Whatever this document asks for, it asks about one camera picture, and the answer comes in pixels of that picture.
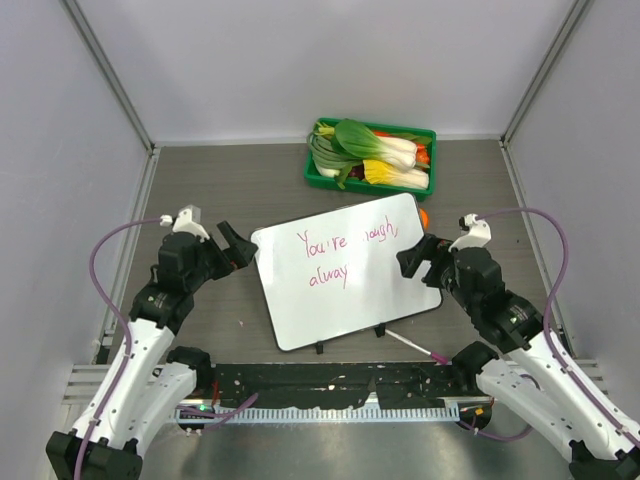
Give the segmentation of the white marker with pink cap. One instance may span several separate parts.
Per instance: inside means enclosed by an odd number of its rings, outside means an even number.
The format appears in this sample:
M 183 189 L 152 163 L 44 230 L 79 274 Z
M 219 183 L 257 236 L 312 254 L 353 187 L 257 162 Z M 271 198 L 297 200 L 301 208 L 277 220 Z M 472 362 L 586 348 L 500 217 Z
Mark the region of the white marker with pink cap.
M 406 337 L 404 337 L 404 336 L 402 336 L 402 335 L 400 335 L 400 334 L 398 334 L 396 332 L 393 332 L 391 330 L 387 330 L 385 332 L 385 334 L 390 336 L 391 338 L 403 343 L 404 345 L 406 345 L 406 346 L 408 346 L 408 347 L 410 347 L 410 348 L 412 348 L 412 349 L 414 349 L 414 350 L 416 350 L 416 351 L 418 351 L 418 352 L 430 357 L 432 360 L 434 360 L 435 362 L 437 362 L 440 365 L 446 365 L 446 364 L 449 363 L 449 360 L 448 360 L 447 357 L 445 357 L 445 356 L 443 356 L 443 355 L 441 355 L 439 353 L 436 353 L 436 352 L 434 352 L 432 350 L 428 350 L 428 349 L 416 344 L 415 342 L 409 340 L 408 338 L 406 338 Z

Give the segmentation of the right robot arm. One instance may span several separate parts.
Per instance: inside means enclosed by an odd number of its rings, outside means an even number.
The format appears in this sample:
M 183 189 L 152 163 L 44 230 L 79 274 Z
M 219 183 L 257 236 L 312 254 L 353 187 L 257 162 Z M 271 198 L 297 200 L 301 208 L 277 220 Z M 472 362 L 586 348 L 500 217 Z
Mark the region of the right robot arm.
M 452 359 L 457 391 L 480 390 L 507 406 L 561 454 L 575 479 L 638 478 L 638 423 L 545 332 L 542 314 L 506 288 L 486 249 L 452 248 L 427 234 L 396 258 L 405 278 L 428 262 L 423 283 L 448 292 L 482 337 Z

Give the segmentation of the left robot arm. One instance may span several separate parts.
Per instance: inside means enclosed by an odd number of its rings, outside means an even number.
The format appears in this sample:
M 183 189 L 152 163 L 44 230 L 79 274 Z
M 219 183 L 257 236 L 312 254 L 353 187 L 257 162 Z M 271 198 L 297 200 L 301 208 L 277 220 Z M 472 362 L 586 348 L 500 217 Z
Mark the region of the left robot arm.
M 68 432 L 55 431 L 46 455 L 59 479 L 137 479 L 153 439 L 188 396 L 205 397 L 214 380 L 208 353 L 171 346 L 208 281 L 247 267 L 257 245 L 227 223 L 218 225 L 222 249 L 188 207 L 157 224 L 170 232 L 158 250 L 151 278 L 124 317 L 99 294 L 123 331 L 121 346 L 89 405 Z

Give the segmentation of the white whiteboard black frame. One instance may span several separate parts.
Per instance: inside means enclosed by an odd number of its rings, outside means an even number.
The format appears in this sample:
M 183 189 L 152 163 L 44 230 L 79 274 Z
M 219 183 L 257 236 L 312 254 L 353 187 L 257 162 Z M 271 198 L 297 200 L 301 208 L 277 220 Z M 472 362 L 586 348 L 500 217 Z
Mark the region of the white whiteboard black frame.
M 440 307 L 423 263 L 401 274 L 398 252 L 424 234 L 409 193 L 255 230 L 250 237 L 277 347 L 293 351 Z

